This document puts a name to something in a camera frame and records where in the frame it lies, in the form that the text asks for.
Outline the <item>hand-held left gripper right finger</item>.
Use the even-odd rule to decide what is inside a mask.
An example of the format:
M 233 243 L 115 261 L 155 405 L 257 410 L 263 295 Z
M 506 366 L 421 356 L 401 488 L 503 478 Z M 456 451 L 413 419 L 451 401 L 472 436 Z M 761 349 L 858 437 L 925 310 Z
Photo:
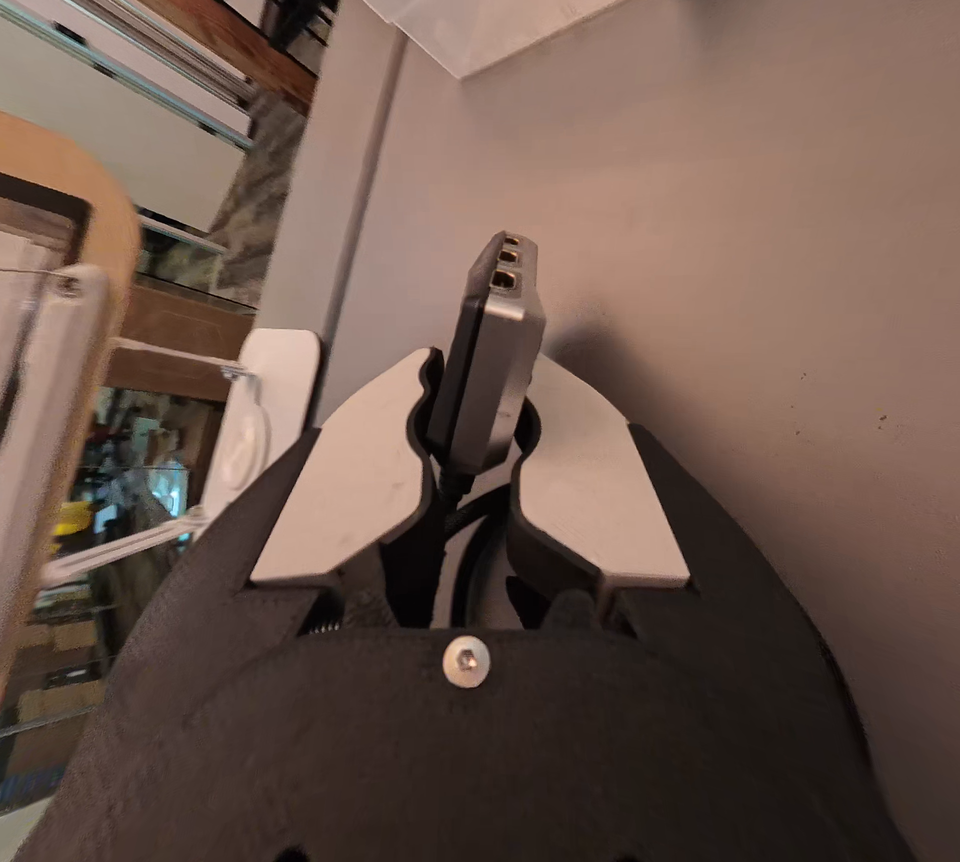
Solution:
M 595 388 L 537 356 L 515 440 L 506 551 L 524 585 L 608 604 L 621 590 L 689 583 L 629 423 Z

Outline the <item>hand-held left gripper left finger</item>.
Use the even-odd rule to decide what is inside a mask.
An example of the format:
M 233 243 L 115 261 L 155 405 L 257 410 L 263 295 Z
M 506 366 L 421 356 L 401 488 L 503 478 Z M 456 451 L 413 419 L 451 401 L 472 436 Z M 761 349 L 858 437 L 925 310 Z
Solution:
M 251 571 L 258 587 L 380 593 L 401 626 L 429 626 L 445 504 L 426 448 L 444 371 L 436 348 L 357 390 L 318 435 Z

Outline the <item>white monitor bracket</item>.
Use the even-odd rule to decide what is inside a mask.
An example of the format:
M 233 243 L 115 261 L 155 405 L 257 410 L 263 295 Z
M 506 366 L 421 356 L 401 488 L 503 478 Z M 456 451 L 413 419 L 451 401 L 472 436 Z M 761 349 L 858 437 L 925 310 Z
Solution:
M 97 384 L 91 357 L 102 345 L 109 281 L 95 266 L 30 271 L 38 288 L 25 298 L 26 332 L 11 323 L 2 341 L 2 381 L 14 395 L 2 431 L 2 602 L 21 589 L 55 587 L 153 546 L 199 534 L 208 521 L 194 509 L 159 526 L 43 567 L 69 477 L 77 460 L 71 439 L 84 440 L 90 390 Z

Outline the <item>black capture box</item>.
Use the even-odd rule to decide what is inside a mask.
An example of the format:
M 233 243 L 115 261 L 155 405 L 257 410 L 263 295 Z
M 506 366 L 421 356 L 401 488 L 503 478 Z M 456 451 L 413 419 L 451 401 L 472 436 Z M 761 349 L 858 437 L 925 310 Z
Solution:
M 477 477 L 509 453 L 546 329 L 537 274 L 537 245 L 510 231 L 468 271 L 426 430 L 444 473 Z

